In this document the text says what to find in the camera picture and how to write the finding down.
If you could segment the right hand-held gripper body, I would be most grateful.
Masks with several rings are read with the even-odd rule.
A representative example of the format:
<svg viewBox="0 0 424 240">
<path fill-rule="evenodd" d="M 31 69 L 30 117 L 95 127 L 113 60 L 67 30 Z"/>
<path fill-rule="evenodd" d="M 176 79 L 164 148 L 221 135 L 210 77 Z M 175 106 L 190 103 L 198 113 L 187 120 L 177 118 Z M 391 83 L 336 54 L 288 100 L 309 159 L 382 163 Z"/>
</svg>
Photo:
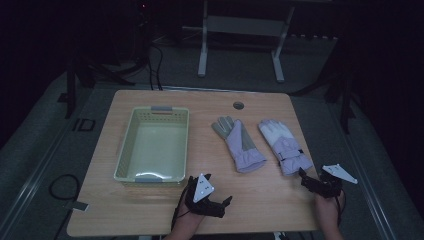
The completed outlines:
<svg viewBox="0 0 424 240">
<path fill-rule="evenodd" d="M 343 190 L 343 181 L 357 184 L 358 180 L 348 173 L 340 164 L 323 165 L 315 192 L 324 197 L 338 197 Z"/>
</svg>

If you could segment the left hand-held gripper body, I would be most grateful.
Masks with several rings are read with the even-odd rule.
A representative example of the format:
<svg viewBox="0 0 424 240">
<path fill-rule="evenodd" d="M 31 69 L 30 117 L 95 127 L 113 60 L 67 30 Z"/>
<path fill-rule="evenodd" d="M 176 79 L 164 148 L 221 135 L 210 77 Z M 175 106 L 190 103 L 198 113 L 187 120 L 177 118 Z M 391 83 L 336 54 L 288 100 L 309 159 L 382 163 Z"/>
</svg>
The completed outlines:
<svg viewBox="0 0 424 240">
<path fill-rule="evenodd" d="M 214 202 L 209 196 L 215 191 L 215 188 L 209 182 L 211 175 L 201 173 L 198 177 L 196 191 L 186 193 L 185 204 L 192 213 L 210 217 L 222 218 L 224 214 L 216 214 L 214 211 Z"/>
</svg>

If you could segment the lavender glove with white back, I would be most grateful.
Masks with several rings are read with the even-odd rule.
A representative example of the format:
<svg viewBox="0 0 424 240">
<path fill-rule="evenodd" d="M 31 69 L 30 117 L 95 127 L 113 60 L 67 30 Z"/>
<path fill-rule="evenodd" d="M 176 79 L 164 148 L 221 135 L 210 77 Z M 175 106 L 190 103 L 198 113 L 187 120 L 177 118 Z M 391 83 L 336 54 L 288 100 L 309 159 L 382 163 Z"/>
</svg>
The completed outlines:
<svg viewBox="0 0 424 240">
<path fill-rule="evenodd" d="M 300 168 L 308 170 L 313 166 L 285 124 L 274 119 L 264 119 L 259 123 L 259 130 L 279 160 L 285 176 L 296 174 Z"/>
</svg>

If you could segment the pale green plastic basket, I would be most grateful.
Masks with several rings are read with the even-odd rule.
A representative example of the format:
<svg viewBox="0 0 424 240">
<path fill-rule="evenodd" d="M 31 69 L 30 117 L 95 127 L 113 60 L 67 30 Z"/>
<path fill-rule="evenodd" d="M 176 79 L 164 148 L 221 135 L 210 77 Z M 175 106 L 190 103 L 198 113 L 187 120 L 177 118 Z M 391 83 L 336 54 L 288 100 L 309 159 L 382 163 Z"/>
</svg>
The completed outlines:
<svg viewBox="0 0 424 240">
<path fill-rule="evenodd" d="M 180 184 L 186 177 L 189 110 L 135 107 L 122 142 L 114 179 L 124 185 Z"/>
</svg>

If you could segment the lavender glove with grey palm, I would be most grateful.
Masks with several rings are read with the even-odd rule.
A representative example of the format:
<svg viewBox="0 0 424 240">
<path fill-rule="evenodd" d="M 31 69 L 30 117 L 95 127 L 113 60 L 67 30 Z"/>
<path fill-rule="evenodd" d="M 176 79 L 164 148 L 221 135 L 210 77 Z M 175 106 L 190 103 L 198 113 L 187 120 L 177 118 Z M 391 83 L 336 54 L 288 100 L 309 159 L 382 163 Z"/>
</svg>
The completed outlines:
<svg viewBox="0 0 424 240">
<path fill-rule="evenodd" d="M 221 116 L 211 127 L 226 142 L 239 173 L 255 171 L 265 164 L 265 156 L 257 149 L 239 119 Z"/>
</svg>

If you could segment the person's left hand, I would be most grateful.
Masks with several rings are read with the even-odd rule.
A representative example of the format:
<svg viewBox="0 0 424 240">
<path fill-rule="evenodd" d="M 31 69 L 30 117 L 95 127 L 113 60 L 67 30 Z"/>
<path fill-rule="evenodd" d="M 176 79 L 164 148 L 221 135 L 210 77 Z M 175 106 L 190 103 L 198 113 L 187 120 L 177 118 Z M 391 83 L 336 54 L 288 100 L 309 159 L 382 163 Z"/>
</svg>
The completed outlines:
<svg viewBox="0 0 424 240">
<path fill-rule="evenodd" d="M 204 218 L 204 215 L 192 213 L 186 206 L 185 201 L 182 200 L 178 207 L 174 230 L 180 235 L 194 235 Z"/>
</svg>

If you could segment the person's right hand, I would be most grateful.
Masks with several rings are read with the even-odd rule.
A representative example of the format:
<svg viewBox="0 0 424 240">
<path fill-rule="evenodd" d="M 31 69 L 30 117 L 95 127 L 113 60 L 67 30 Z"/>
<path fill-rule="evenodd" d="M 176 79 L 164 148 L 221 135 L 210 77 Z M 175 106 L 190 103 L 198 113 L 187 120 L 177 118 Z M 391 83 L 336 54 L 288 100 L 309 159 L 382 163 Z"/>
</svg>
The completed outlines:
<svg viewBox="0 0 424 240">
<path fill-rule="evenodd" d="M 341 192 L 337 198 L 324 198 L 318 194 L 315 195 L 315 214 L 322 231 L 339 228 L 339 219 L 344 206 L 344 192 Z"/>
</svg>

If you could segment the dark metal stand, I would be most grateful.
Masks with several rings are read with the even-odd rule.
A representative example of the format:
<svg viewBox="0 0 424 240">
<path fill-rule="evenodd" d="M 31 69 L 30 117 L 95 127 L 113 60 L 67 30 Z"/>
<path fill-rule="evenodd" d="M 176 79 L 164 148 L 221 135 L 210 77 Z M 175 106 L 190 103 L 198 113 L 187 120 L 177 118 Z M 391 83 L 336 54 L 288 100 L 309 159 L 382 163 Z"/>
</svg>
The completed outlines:
<svg viewBox="0 0 424 240">
<path fill-rule="evenodd" d="M 351 36 L 352 34 L 345 30 L 338 38 L 315 82 L 290 93 L 290 96 L 303 96 L 327 85 L 324 100 L 326 103 L 336 103 L 341 100 L 339 122 L 345 134 L 350 133 L 349 119 L 354 117 L 350 108 L 354 79 L 352 54 L 349 47 Z"/>
</svg>

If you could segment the black tripod stand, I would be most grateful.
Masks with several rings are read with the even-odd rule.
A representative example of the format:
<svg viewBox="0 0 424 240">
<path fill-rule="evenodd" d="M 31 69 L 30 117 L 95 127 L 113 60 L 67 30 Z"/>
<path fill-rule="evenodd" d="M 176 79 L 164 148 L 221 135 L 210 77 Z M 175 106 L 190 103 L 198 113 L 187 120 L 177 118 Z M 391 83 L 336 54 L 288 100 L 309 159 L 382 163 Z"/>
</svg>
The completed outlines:
<svg viewBox="0 0 424 240">
<path fill-rule="evenodd" d="M 76 108 L 76 85 L 92 88 L 94 75 L 120 85 L 125 77 L 148 64 L 151 46 L 149 0 L 76 0 L 69 35 L 72 39 L 66 62 L 66 91 L 59 101 L 66 118 Z"/>
</svg>

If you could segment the white metal desk frame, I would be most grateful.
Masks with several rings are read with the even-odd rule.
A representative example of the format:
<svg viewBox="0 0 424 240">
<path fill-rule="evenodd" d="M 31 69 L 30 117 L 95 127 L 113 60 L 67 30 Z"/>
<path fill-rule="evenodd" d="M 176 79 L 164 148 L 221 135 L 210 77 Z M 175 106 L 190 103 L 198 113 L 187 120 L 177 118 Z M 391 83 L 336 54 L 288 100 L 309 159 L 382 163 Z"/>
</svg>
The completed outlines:
<svg viewBox="0 0 424 240">
<path fill-rule="evenodd" d="M 277 47 L 271 51 L 271 59 L 276 81 L 279 83 L 284 82 L 285 78 L 280 61 L 280 55 L 284 42 L 288 36 L 288 30 L 296 7 L 294 5 L 290 5 L 283 20 L 271 20 L 262 18 L 211 15 L 208 10 L 208 1 L 209 0 L 202 0 L 202 42 L 197 75 L 199 77 L 206 76 L 208 59 L 207 39 L 209 32 L 267 36 L 276 37 L 279 39 Z"/>
</svg>

